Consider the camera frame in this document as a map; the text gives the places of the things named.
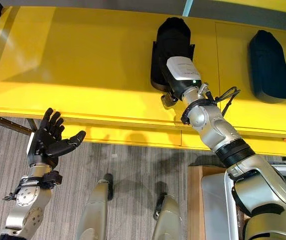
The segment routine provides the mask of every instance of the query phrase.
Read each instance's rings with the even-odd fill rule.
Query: black clamp
[[[164,107],[169,108],[177,103],[178,98],[174,96],[172,91],[169,91],[161,96],[161,101]]]
[[[181,121],[183,122],[183,124],[191,124],[188,118],[188,114],[191,111],[191,109],[193,109],[195,106],[210,106],[210,105],[217,106],[217,103],[207,98],[201,98],[201,99],[198,99],[192,102],[191,104],[188,105],[188,107],[183,112]]]
[[[4,201],[16,200],[16,195],[20,191],[21,188],[26,187],[40,187],[41,189],[52,189],[56,185],[60,185],[62,183],[62,176],[59,174],[58,171],[50,171],[45,173],[42,177],[28,177],[23,178],[19,181],[18,186],[15,188],[14,192],[10,192],[8,196],[2,198]],[[38,183],[33,185],[22,185],[28,182],[38,181]]]

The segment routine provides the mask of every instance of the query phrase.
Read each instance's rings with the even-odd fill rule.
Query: black cable
[[[233,99],[237,96],[237,94],[240,93],[240,89],[237,89],[236,86],[231,87],[230,89],[228,89],[226,92],[224,92],[223,95],[221,95],[220,97],[216,97],[215,98],[215,103],[219,103],[225,99],[229,99],[228,103],[226,104],[226,106],[224,107],[223,111],[222,111],[222,115],[224,116],[225,113],[227,112],[228,107],[232,104]]]

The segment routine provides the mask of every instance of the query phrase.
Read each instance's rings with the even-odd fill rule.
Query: robotic hand
[[[244,228],[245,240],[286,239],[286,177],[250,148],[235,128],[224,119],[233,98],[240,92],[232,87],[213,98],[207,83],[193,65],[190,30],[182,19],[168,18],[158,29],[154,42],[151,84],[165,92],[164,107],[183,101],[184,124],[191,124],[226,166],[234,180],[236,204],[251,219]],[[230,98],[223,112],[217,103]]]
[[[64,130],[60,113],[49,108],[40,128],[32,133],[27,146],[29,173],[23,176],[13,193],[4,200],[15,200],[15,207],[6,219],[0,240],[29,240],[43,219],[45,206],[51,198],[51,189],[62,182],[62,176],[53,169],[58,157],[76,149],[86,132],[80,131],[70,139],[62,140]]]

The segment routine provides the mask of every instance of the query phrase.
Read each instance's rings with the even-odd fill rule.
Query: black strap
[[[211,100],[207,98],[201,98],[198,99],[191,104],[188,105],[188,107],[185,109],[185,111],[182,114],[181,121],[183,124],[191,124],[188,118],[189,112],[193,109],[195,106],[209,106],[209,105],[217,105],[216,103],[212,102]]]
[[[21,238],[21,237],[16,237],[16,236],[10,236],[7,234],[1,234],[0,235],[0,240],[26,240],[26,238]]]
[[[37,181],[36,184],[33,185],[22,185],[26,183],[30,183],[32,181]],[[2,198],[4,201],[16,200],[16,195],[20,191],[21,188],[28,188],[28,187],[40,187],[41,189],[52,189],[55,185],[59,185],[62,183],[62,176],[59,174],[58,171],[51,171],[43,175],[43,177],[28,177],[21,179],[19,181],[18,186],[15,188],[14,192],[10,192],[8,196]]]

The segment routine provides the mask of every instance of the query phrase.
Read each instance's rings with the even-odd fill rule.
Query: yellow shelf
[[[286,12],[286,0],[215,0]]]
[[[217,23],[220,91],[237,86],[241,93],[233,100],[226,119],[243,131],[260,129],[260,132],[286,133],[286,101],[277,104],[264,103],[251,92],[248,44],[259,29],[237,24]],[[286,32],[266,29],[281,43],[286,59]]]
[[[191,129],[180,121],[182,103],[164,109],[162,94],[150,85],[153,41],[168,17],[172,16],[88,8],[5,8],[0,18],[0,116],[39,119],[53,107],[76,128],[96,126],[92,132],[108,126],[113,133],[109,140],[99,135],[89,141],[189,148],[173,141],[173,136]],[[242,90],[227,120],[244,136],[286,137],[286,101],[260,102],[249,87],[247,44],[261,28],[184,20],[196,45],[194,63],[213,95],[232,86]],[[268,30],[286,56],[286,31]],[[127,139],[138,129],[148,133],[146,141]]]
[[[84,130],[86,131],[85,142],[209,151],[195,131],[111,127],[103,124],[87,125],[69,121],[65,122],[64,126],[63,138],[70,138],[80,130]],[[286,156],[286,142],[282,138],[247,135],[243,137],[258,154]]]
[[[150,84],[153,41],[169,15],[87,8],[10,7],[0,18],[0,114],[174,127]],[[187,19],[202,76],[218,94],[215,22]]]
[[[258,154],[286,156],[286,142],[281,137],[242,135],[246,143]],[[193,131],[182,131],[182,147],[206,149],[200,137]]]

